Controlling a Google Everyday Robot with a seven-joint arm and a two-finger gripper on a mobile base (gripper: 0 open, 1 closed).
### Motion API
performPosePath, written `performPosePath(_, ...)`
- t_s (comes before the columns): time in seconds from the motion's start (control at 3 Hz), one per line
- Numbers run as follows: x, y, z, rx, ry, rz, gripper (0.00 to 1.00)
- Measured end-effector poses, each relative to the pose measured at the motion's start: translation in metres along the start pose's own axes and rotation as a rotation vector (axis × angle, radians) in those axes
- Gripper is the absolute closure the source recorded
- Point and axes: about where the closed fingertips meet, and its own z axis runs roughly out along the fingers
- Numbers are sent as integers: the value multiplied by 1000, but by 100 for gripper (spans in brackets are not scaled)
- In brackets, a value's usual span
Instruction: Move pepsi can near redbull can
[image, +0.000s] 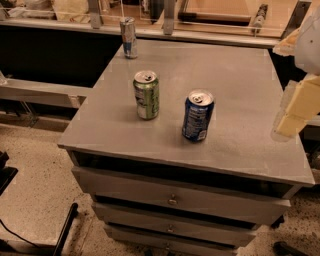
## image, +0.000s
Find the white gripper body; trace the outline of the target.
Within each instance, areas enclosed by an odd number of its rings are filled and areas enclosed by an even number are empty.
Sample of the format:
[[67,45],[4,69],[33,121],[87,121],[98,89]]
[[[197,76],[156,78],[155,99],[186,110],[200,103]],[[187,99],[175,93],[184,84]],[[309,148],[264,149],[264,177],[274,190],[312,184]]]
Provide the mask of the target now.
[[320,74],[320,6],[301,25],[294,53],[297,68]]

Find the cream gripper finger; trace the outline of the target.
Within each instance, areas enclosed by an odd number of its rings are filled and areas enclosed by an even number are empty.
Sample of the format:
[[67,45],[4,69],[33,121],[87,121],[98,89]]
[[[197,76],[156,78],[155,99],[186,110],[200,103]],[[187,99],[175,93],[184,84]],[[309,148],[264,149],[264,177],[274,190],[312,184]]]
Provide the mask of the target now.
[[320,76],[307,74],[299,82],[290,80],[283,92],[271,138],[279,142],[295,138],[319,112]]
[[299,32],[299,28],[295,29],[287,37],[277,43],[273,47],[272,52],[283,57],[293,56]]

